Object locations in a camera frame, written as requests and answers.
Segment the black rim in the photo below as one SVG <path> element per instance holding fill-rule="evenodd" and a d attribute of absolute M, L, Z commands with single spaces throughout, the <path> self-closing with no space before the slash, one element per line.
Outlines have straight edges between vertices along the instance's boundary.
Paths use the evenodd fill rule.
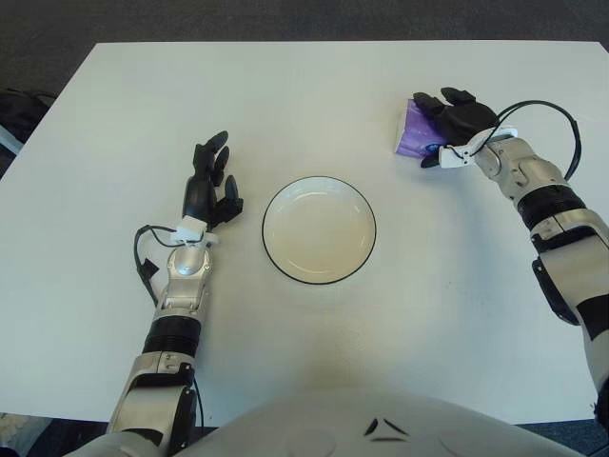
<path fill-rule="evenodd" d="M 277 198 L 277 195 L 279 195 L 280 193 L 282 193 L 284 191 L 284 189 L 289 188 L 292 184 L 294 183 L 298 183 L 299 181 L 303 181 L 305 179 L 310 179 L 310 178 L 327 178 L 327 179 L 334 179 L 335 181 L 340 181 L 343 184 L 347 184 L 350 188 L 352 188 L 353 190 L 355 190 L 365 201 L 365 203 L 368 205 L 368 207 L 370 208 L 370 214 L 372 214 L 372 222 L 374 223 L 374 239 L 372 240 L 372 246 L 370 247 L 370 251 L 368 252 L 368 255 L 365 256 L 365 259 L 363 259 L 363 261 L 358 265 L 357 268 L 355 268 L 353 271 L 351 271 L 349 274 L 346 274 L 345 276 L 343 276 L 342 278 L 339 279 L 335 279 L 334 281 L 327 281 L 325 283 L 311 283 L 309 281 L 303 281 L 302 279 L 298 279 L 295 278 L 294 276 L 292 276 L 291 274 L 286 273 L 285 271 L 283 271 L 281 269 L 281 267 L 279 265 L 277 265 L 275 263 L 275 261 L 273 260 L 273 258 L 271 257 L 270 253 L 268 252 L 268 248 L 266 247 L 266 240 L 265 240 L 265 220 L 266 220 L 266 214 L 268 213 L 268 209 L 270 208 L 270 204 L 273 203 L 273 201 L 275 200 L 275 198 Z M 266 205 L 266 209 L 265 209 L 265 215 L 263 217 L 263 223 L 262 223 L 262 229 L 261 229 L 262 235 L 263 235 L 263 245 L 265 247 L 265 252 L 266 252 L 266 256 L 268 257 L 268 259 L 271 261 L 271 263 L 281 272 L 283 273 L 285 276 L 287 276 L 288 278 L 293 279 L 294 281 L 298 281 L 299 283 L 303 283 L 303 284 L 310 284 L 313 286 L 323 286 L 325 284 L 334 284 L 334 283 L 338 283 L 339 281 L 342 281 L 345 278 L 348 278 L 349 276 L 351 276 L 352 274 L 354 274 L 356 271 L 358 271 L 361 267 L 363 267 L 363 264 L 365 264 L 368 260 L 368 258 L 370 257 L 370 254 L 372 254 L 372 250 L 374 250 L 374 245 L 377 242 L 377 219 L 374 215 L 374 211 L 372 210 L 372 207 L 370 206 L 370 204 L 368 203 L 368 201 L 366 200 L 366 198 L 363 196 L 363 194 L 361 192 L 359 192 L 355 187 L 351 186 L 349 183 L 347 183 L 346 181 L 343 181 L 342 179 L 339 178 L 334 178 L 332 176 L 322 176 L 322 175 L 314 175 L 314 176 L 306 176 L 304 178 L 299 178 L 296 179 L 294 181 L 292 181 L 289 184 L 286 184 L 285 186 L 283 186 L 281 189 L 279 189 L 279 191 L 277 191 L 277 193 L 275 193 L 275 195 L 273 195 L 273 198 L 270 199 L 270 201 L 268 202 L 268 205 Z"/>

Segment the silver arm segment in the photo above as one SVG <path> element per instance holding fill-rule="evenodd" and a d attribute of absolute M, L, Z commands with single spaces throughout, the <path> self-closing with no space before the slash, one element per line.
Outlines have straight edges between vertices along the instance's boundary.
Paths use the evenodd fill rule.
<path fill-rule="evenodd" d="M 475 156 L 531 232 L 533 270 L 558 316 L 582 327 L 588 367 L 605 428 L 609 401 L 609 228 L 588 209 L 559 169 L 520 138 L 495 141 Z"/>
<path fill-rule="evenodd" d="M 143 353 L 135 359 L 108 433 L 133 431 L 160 455 L 188 446 L 196 395 L 191 388 L 199 332 L 206 314 L 211 256 L 204 243 L 175 249 L 169 281 L 159 299 Z"/>

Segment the white table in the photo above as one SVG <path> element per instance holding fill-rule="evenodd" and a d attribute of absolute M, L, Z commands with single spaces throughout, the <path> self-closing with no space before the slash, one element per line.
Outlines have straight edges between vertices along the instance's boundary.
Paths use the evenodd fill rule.
<path fill-rule="evenodd" d="M 394 141 L 414 91 L 469 89 L 496 110 L 553 101 L 580 122 L 572 184 L 607 219 L 608 63 L 593 43 L 96 46 L 0 181 L 0 410 L 109 418 L 153 312 L 133 233 L 175 226 L 195 143 L 227 129 L 246 204 L 216 230 L 197 359 L 207 425 L 276 395 L 353 386 L 512 423 L 592 417 L 580 329 L 547 305 L 518 214 L 478 169 L 423 170 Z M 511 121 L 566 169 L 559 114 Z M 329 286 L 281 274 L 261 239 L 270 198 L 313 174 L 359 189 L 378 225 L 363 268 Z M 161 267 L 168 255 L 141 251 Z"/>

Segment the purple tissue box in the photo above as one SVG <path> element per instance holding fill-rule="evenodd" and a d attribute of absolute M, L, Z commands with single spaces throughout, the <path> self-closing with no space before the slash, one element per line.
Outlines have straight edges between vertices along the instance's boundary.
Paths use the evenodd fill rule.
<path fill-rule="evenodd" d="M 396 153 L 423 159 L 440 146 L 447 144 L 444 138 L 427 120 L 412 99 L 408 100 L 405 116 L 398 125 Z"/>

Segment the black cable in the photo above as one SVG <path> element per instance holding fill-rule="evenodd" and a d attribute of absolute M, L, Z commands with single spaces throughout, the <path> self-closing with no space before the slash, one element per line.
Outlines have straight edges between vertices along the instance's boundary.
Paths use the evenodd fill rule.
<path fill-rule="evenodd" d="M 203 437 L 203 424 L 205 422 L 203 419 L 203 402 L 201 401 L 201 393 L 199 392 L 199 385 L 197 384 L 197 379 L 192 378 L 192 381 L 194 382 L 194 388 L 197 391 L 197 401 L 199 402 L 199 415 L 201 416 L 201 437 Z"/>
<path fill-rule="evenodd" d="M 142 261 L 140 260 L 140 255 L 137 251 L 137 247 L 140 243 L 140 238 L 147 231 L 151 231 L 152 235 L 154 236 L 156 241 L 159 242 L 159 244 L 165 246 L 166 248 L 177 248 L 177 247 L 181 246 L 183 243 L 180 243 L 177 245 L 168 245 L 168 244 L 164 243 L 163 241 L 161 241 L 161 239 L 159 238 L 159 236 L 157 235 L 157 233 L 154 230 L 162 230 L 162 231 L 169 231 L 169 232 L 175 231 L 172 228 L 167 228 L 167 227 L 163 227 L 163 226 L 151 226 L 148 224 L 139 228 L 135 232 L 135 237 L 133 238 L 133 258 L 135 260 L 135 269 L 137 269 L 137 272 L 140 275 L 140 279 L 142 280 L 142 283 L 144 284 L 144 287 L 146 288 L 148 295 L 150 295 L 150 298 L 152 299 L 152 304 L 156 307 L 158 299 L 157 299 L 156 295 L 154 294 L 154 290 L 152 289 L 152 284 L 150 283 L 150 279 L 147 277 L 146 273 L 144 272 L 144 264 L 142 264 Z"/>
<path fill-rule="evenodd" d="M 571 178 L 571 176 L 573 176 L 573 173 L 575 173 L 576 169 L 578 169 L 578 165 L 580 164 L 580 159 L 581 159 L 581 138 L 580 138 L 580 129 L 578 128 L 578 122 L 573 118 L 573 116 L 566 109 L 559 107 L 558 105 L 555 105 L 554 103 L 546 102 L 544 100 L 524 100 L 522 102 L 515 103 L 514 105 L 511 105 L 511 106 L 507 107 L 506 109 L 504 109 L 502 112 L 500 112 L 497 115 L 498 121 L 495 124 L 495 127 L 491 130 L 490 134 L 486 137 L 484 142 L 472 154 L 470 154 L 470 157 L 476 155 L 478 152 L 480 152 L 480 150 L 482 148 L 484 148 L 484 146 L 486 146 L 486 143 L 488 143 L 488 140 L 491 139 L 491 137 L 495 134 L 497 129 L 505 121 L 505 119 L 507 119 L 515 111 L 517 111 L 521 108 L 524 108 L 524 107 L 528 107 L 530 105 L 544 105 L 546 107 L 555 109 L 556 111 L 558 111 L 562 115 L 564 115 L 564 117 L 566 117 L 567 120 L 569 121 L 569 124 L 571 125 L 571 129 L 573 131 L 573 137 L 575 139 L 575 150 L 573 151 L 573 158 L 571 159 L 571 164 L 569 165 L 569 168 L 567 169 L 566 173 L 564 173 L 564 180 L 568 181 Z"/>
<path fill-rule="evenodd" d="M 133 258 L 135 260 L 135 269 L 137 270 L 137 273 L 140 275 L 140 279 L 142 280 L 144 287 L 146 288 L 148 294 L 150 295 L 150 298 L 152 299 L 152 304 L 156 307 L 156 303 L 158 300 L 156 298 L 156 295 L 154 294 L 154 290 L 152 289 L 152 284 L 150 283 L 150 280 L 148 279 L 146 273 L 144 272 L 144 264 L 142 264 L 142 262 L 140 261 L 140 255 L 138 254 L 138 251 L 137 251 L 137 246 L 140 242 L 140 237 L 144 233 L 149 231 L 149 227 L 150 226 L 143 226 L 135 232 L 135 236 L 133 238 Z"/>

